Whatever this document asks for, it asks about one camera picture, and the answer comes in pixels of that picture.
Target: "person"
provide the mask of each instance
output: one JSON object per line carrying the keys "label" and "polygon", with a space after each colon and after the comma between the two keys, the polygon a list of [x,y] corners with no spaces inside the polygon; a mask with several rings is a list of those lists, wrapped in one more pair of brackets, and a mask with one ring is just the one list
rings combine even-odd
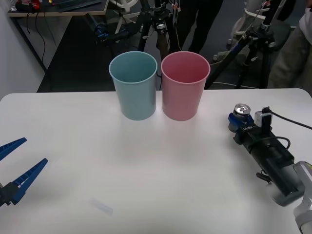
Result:
{"label": "person", "polygon": [[312,0],[299,25],[279,52],[269,76],[269,88],[302,88],[312,96]]}
{"label": "person", "polygon": [[203,48],[209,30],[222,6],[223,0],[180,0],[181,9],[175,22],[175,43],[170,52],[180,51],[196,20],[192,44],[189,51],[199,53]]}

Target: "desk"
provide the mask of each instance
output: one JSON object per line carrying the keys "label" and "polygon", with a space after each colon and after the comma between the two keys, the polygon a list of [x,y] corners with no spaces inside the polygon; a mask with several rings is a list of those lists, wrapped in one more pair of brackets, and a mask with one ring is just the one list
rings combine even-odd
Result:
{"label": "desk", "polygon": [[[57,6],[45,6],[43,9],[45,12],[39,12],[38,17],[61,17],[61,16],[84,16],[86,14],[91,15],[105,15],[109,0],[102,0],[102,3],[86,6],[83,8],[79,8],[69,12],[58,12]],[[20,11],[8,11],[8,16],[12,20],[13,24],[17,28],[18,32],[23,37],[24,41],[26,42],[27,46],[35,56],[36,60],[40,64],[41,68],[43,69],[44,73],[47,74],[47,68],[44,66],[43,62],[41,61],[40,56],[37,54],[35,49],[33,48],[31,42],[29,41],[28,37],[25,35],[24,31],[22,30],[20,24],[18,23],[18,19],[21,17],[27,17],[27,12],[20,12]],[[28,14],[29,17],[36,17],[37,13]]]}
{"label": "desk", "polygon": [[[299,89],[204,91],[197,115],[162,111],[131,121],[115,92],[12,94],[0,102],[0,145],[28,141],[0,163],[2,184],[49,162],[16,206],[0,207],[6,234],[299,234],[255,176],[260,169],[228,130],[243,102],[311,125],[312,100]],[[273,118],[291,153],[312,161],[311,130]],[[103,212],[92,201],[113,209]]]}

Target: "tripod leg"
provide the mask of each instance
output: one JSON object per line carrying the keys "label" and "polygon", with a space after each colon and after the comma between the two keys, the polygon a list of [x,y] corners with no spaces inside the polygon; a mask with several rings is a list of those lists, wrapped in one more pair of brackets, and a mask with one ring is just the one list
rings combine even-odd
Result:
{"label": "tripod leg", "polygon": [[245,76],[249,70],[252,59],[257,55],[257,49],[254,45],[250,45],[249,49],[250,49],[250,51],[247,55],[245,62],[243,63],[243,71],[239,74],[239,79],[238,79],[238,82],[237,82],[236,87],[235,87],[236,89],[239,89],[241,87],[241,85],[243,84],[243,81],[244,81]]}
{"label": "tripod leg", "polygon": [[168,45],[166,34],[158,32],[158,48],[160,51],[161,60],[163,60],[168,55]]}
{"label": "tripod leg", "polygon": [[233,61],[236,55],[249,43],[251,39],[246,36],[240,43],[224,58],[216,70],[207,78],[205,89],[208,89],[218,78],[218,76],[227,68],[227,66]]}
{"label": "tripod leg", "polygon": [[138,47],[137,47],[138,51],[144,51],[147,36],[148,36],[149,31],[150,31],[150,28],[151,28],[151,22],[150,21],[143,24],[140,42],[138,43]]}
{"label": "tripod leg", "polygon": [[174,44],[177,45],[177,38],[175,36],[175,28],[174,28],[174,23],[173,23],[173,14],[170,17],[167,17],[165,21],[167,25],[169,40],[170,40],[170,48],[173,48]]}
{"label": "tripod leg", "polygon": [[163,60],[168,55],[166,24],[162,22],[155,25],[155,28],[158,35],[156,47],[160,50],[160,57]]}
{"label": "tripod leg", "polygon": [[261,69],[261,79],[260,79],[260,89],[268,88],[269,75],[271,69],[271,54],[268,49],[264,48],[263,50],[263,60],[262,60],[262,69]]}

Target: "black mount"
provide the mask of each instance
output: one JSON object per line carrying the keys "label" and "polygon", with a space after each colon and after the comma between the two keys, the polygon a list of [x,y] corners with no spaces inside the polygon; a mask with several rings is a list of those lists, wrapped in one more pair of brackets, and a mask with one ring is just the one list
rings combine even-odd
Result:
{"label": "black mount", "polygon": [[236,89],[239,89],[245,79],[245,76],[249,70],[250,64],[256,59],[257,53],[262,51],[262,69],[260,79],[260,89],[268,87],[269,74],[271,68],[271,54],[274,50],[275,40],[274,33],[270,29],[272,19],[276,14],[278,7],[282,0],[271,1],[270,10],[264,21],[257,27],[251,27],[242,36],[237,46],[230,51],[230,53],[223,59],[216,70],[209,76],[206,81],[205,89],[208,89],[219,75],[227,68],[227,66],[235,59],[239,52],[248,45],[249,53],[243,63],[242,72],[239,75],[239,80],[236,84]]}
{"label": "black mount", "polygon": [[168,55],[167,32],[169,34],[170,44],[175,39],[173,35],[173,14],[170,10],[166,9],[167,1],[161,2],[160,0],[155,0],[153,8],[149,6],[147,0],[140,0],[140,2],[142,5],[141,14],[148,15],[149,17],[143,23],[138,50],[144,51],[146,40],[149,37],[148,33],[152,26],[158,34],[156,47],[160,50],[160,57],[163,60]]}

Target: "person's leg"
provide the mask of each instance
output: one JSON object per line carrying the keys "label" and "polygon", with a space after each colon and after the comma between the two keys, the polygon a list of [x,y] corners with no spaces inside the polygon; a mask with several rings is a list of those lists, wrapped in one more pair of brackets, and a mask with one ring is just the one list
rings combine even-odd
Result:
{"label": "person's leg", "polygon": [[299,26],[280,50],[269,76],[269,88],[289,88],[298,82],[310,52]]}
{"label": "person's leg", "polygon": [[297,87],[307,91],[312,97],[312,47],[309,56],[297,83]]}
{"label": "person's leg", "polygon": [[174,37],[177,36],[177,39],[174,38],[175,43],[173,48],[170,48],[170,53],[180,51],[180,48],[182,49],[191,27],[195,23],[198,11],[197,2],[198,0],[180,0],[181,11],[177,15],[174,33]]}
{"label": "person's leg", "polygon": [[209,30],[217,16],[223,0],[201,0],[199,11],[196,19],[197,28],[194,32],[194,37],[189,51],[199,53],[203,48]]}

